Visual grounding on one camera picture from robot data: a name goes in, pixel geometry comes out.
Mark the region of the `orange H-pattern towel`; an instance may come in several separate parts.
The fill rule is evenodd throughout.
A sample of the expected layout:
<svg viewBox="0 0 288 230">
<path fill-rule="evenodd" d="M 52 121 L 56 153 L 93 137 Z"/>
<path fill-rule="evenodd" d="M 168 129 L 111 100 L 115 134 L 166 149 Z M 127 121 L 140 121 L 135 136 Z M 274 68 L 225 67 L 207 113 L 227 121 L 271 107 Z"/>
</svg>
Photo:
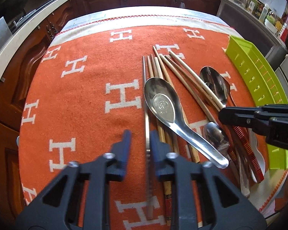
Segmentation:
<svg viewBox="0 0 288 230">
<path fill-rule="evenodd" d="M 202 13 L 74 19 L 55 37 L 37 69 L 20 130 L 20 176 L 28 219 L 59 223 L 54 207 L 43 217 L 33 204 L 70 161 L 86 163 L 132 133 L 127 176 L 110 186 L 111 229 L 168 229 L 163 188 L 153 189 L 146 213 L 142 59 L 173 51 L 194 70 L 210 65 L 234 85 L 242 106 L 253 101 L 225 55 L 238 32 Z"/>
</svg>

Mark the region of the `green plastic utensil tray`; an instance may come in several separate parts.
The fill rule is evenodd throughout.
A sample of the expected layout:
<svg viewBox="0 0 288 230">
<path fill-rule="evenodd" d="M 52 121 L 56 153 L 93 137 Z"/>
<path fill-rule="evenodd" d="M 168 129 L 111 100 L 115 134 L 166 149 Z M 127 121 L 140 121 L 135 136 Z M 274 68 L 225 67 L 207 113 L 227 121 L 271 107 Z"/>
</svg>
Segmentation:
<svg viewBox="0 0 288 230">
<path fill-rule="evenodd" d="M 225 53 L 243 78 L 256 106 L 288 104 L 277 75 L 253 43 L 230 35 Z"/>
</svg>

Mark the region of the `small steel teaspoon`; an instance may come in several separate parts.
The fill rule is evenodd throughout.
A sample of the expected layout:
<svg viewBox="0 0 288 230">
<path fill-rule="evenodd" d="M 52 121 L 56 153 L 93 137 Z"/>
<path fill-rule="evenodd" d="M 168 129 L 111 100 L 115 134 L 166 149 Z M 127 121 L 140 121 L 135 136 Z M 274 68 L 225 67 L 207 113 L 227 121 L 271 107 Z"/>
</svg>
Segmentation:
<svg viewBox="0 0 288 230">
<path fill-rule="evenodd" d="M 241 158 L 235 153 L 226 132 L 216 123 L 209 122 L 203 127 L 203 137 L 229 160 L 229 166 L 240 186 L 243 196 L 249 198 L 250 185 Z"/>
</svg>

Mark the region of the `steel chopstick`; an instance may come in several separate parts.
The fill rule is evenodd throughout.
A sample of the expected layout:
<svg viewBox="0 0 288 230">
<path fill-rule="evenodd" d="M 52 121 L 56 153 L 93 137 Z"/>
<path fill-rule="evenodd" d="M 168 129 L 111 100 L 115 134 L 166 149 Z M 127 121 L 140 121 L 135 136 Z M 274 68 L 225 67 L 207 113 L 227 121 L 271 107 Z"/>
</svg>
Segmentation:
<svg viewBox="0 0 288 230">
<path fill-rule="evenodd" d="M 151 178 L 151 161 L 150 161 L 150 124 L 148 108 L 145 99 L 143 99 L 144 109 L 144 134 L 145 134 L 145 153 L 146 153 L 146 197 L 147 197 L 147 217 L 149 220 L 153 218 L 153 188 Z"/>
</svg>

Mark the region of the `white ceramic spoon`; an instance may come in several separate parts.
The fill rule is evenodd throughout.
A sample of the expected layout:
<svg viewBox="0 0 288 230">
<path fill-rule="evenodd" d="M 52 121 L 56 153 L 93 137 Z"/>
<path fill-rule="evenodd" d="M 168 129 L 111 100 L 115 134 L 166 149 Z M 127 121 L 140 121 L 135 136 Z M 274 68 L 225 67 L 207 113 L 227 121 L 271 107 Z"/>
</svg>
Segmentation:
<svg viewBox="0 0 288 230">
<path fill-rule="evenodd" d="M 263 155 L 258 149 L 257 137 L 255 133 L 252 131 L 252 129 L 250 128 L 248 128 L 248 135 L 249 135 L 249 143 L 250 143 L 251 149 L 257 159 L 262 175 L 264 175 L 265 174 L 265 160 L 264 160 Z"/>
</svg>

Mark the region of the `cream chopstick red bands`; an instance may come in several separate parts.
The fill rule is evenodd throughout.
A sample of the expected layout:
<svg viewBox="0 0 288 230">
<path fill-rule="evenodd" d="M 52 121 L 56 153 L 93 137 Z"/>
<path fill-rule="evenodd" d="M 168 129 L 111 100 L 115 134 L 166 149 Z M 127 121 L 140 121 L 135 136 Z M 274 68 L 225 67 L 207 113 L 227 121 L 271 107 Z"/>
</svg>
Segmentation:
<svg viewBox="0 0 288 230">
<path fill-rule="evenodd" d="M 197 101 L 207 118 L 210 120 L 210 122 L 216 123 L 215 118 L 208 110 L 207 106 L 204 104 L 202 99 L 195 93 L 195 91 L 192 89 L 192 87 L 187 83 L 187 81 L 183 78 L 181 73 L 178 71 L 178 65 L 171 60 L 168 56 L 161 55 L 162 61 L 172 70 L 172 72 L 178 77 L 178 79 L 183 83 L 183 85 L 186 87 L 186 89 L 189 91 L 189 93 L 193 96 L 193 98 Z"/>
<path fill-rule="evenodd" d="M 169 55 L 174 59 L 175 63 L 179 63 L 181 64 L 183 67 L 185 67 L 187 69 L 187 71 L 190 72 L 191 76 L 193 78 L 191 78 L 190 76 L 188 76 L 188 74 L 182 70 L 182 72 L 191 79 L 191 81 L 193 82 L 193 84 L 195 85 L 195 87 L 197 88 L 197 90 L 199 90 L 200 92 L 202 92 L 203 94 L 206 95 L 206 97 L 208 98 L 208 100 L 210 102 L 212 102 L 215 107 L 217 108 L 218 111 L 220 111 L 221 109 L 225 108 L 225 106 L 221 103 L 221 101 L 217 98 L 217 96 L 212 92 L 212 90 L 210 90 L 210 88 L 205 84 L 205 82 L 196 74 L 195 71 L 193 71 L 177 54 L 175 54 L 173 51 L 169 51 L 168 52 Z M 247 135 L 243 132 L 243 130 L 241 129 L 241 127 L 238 126 L 229 126 L 229 129 L 231 131 L 234 131 L 235 134 L 234 136 L 238 137 L 241 144 L 243 145 L 243 148 L 245 149 L 245 153 L 247 156 L 247 159 L 250 163 L 250 167 L 251 170 L 254 173 L 254 176 L 256 178 L 257 183 L 261 183 L 264 180 L 264 174 L 260 169 L 259 163 L 255 157 L 254 152 L 251 149 L 250 143 L 249 143 L 249 138 L 247 137 Z"/>
</svg>

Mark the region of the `steel tablespoon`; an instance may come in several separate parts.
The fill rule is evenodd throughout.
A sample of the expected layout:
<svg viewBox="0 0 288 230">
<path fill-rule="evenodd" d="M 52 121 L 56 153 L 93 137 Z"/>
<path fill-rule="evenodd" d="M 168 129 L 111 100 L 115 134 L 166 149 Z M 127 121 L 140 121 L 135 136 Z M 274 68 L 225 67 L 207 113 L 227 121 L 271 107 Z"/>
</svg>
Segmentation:
<svg viewBox="0 0 288 230">
<path fill-rule="evenodd" d="M 200 77 L 224 106 L 227 105 L 228 98 L 231 100 L 229 106 L 236 106 L 233 97 L 230 94 L 230 84 L 221 76 L 221 74 L 219 74 L 219 72 L 212 67 L 206 66 L 200 70 Z"/>
</svg>

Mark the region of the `large steel soup spoon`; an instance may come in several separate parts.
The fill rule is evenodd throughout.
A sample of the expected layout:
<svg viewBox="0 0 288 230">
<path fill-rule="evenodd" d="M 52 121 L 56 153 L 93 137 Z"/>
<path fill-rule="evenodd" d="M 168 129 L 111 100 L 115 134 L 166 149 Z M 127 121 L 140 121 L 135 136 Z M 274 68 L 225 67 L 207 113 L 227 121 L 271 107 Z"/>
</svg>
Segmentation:
<svg viewBox="0 0 288 230">
<path fill-rule="evenodd" d="M 206 157 L 217 168 L 225 169 L 229 161 L 204 137 L 194 132 L 189 126 L 185 125 L 184 120 L 178 118 L 178 112 L 174 111 L 174 102 L 170 99 L 166 85 L 168 83 L 161 78 L 149 78 L 144 85 L 144 97 L 147 107 L 152 114 L 171 131 L 176 133 L 185 141 L 188 141 L 204 157 Z"/>
</svg>

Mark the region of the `dark brown wooden chopstick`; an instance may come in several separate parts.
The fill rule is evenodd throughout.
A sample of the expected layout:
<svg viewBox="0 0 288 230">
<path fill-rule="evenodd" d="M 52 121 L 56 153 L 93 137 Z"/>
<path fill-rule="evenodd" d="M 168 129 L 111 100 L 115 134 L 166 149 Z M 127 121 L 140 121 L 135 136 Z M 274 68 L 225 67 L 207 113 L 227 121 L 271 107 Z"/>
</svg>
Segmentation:
<svg viewBox="0 0 288 230">
<path fill-rule="evenodd" d="M 185 112 L 183 110 L 182 105 L 180 104 L 180 100 L 179 100 L 179 97 L 178 97 L 177 92 L 175 90 L 175 87 L 173 86 L 172 81 L 169 77 L 169 74 L 167 73 L 167 70 L 163 64 L 161 55 L 158 53 L 155 46 L 153 46 L 152 48 L 153 48 L 154 54 L 156 55 L 155 57 L 153 57 L 154 66 L 156 68 L 156 74 L 158 75 L 159 78 L 163 79 L 164 81 L 166 81 L 168 83 L 166 85 L 166 89 L 168 90 L 168 94 L 170 96 L 170 99 L 172 100 L 172 102 L 174 102 L 174 111 L 180 111 L 180 112 L 178 112 L 178 118 L 177 119 L 179 119 L 179 121 L 181 121 L 181 125 L 183 125 L 182 120 L 184 120 L 185 125 L 188 126 L 187 117 L 185 115 Z M 199 153 L 198 153 L 197 149 L 194 148 L 194 146 L 192 146 L 188 141 L 187 141 L 187 146 L 189 148 L 189 152 L 190 152 L 192 161 L 195 163 L 199 163 L 200 158 L 199 158 Z"/>
</svg>

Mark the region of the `bamboo chopstick black band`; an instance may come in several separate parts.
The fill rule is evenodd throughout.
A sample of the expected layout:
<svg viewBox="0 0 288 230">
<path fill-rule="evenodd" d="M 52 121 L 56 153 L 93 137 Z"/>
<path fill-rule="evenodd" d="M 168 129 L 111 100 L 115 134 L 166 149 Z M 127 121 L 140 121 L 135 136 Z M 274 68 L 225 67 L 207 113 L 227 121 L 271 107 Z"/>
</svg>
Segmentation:
<svg viewBox="0 0 288 230">
<path fill-rule="evenodd" d="M 159 77 L 159 73 L 156 68 L 156 64 L 155 64 L 154 57 L 152 54 L 150 55 L 150 59 L 151 59 L 151 65 L 152 65 L 154 77 Z M 158 128 L 159 140 L 163 143 L 166 143 L 163 125 L 161 124 L 159 120 L 157 120 L 157 128 Z M 170 226 L 171 220 L 172 220 L 172 210 L 171 210 L 172 188 L 171 188 L 170 182 L 163 183 L 163 191 L 164 191 L 164 199 L 165 199 L 166 224 L 167 226 Z"/>
</svg>

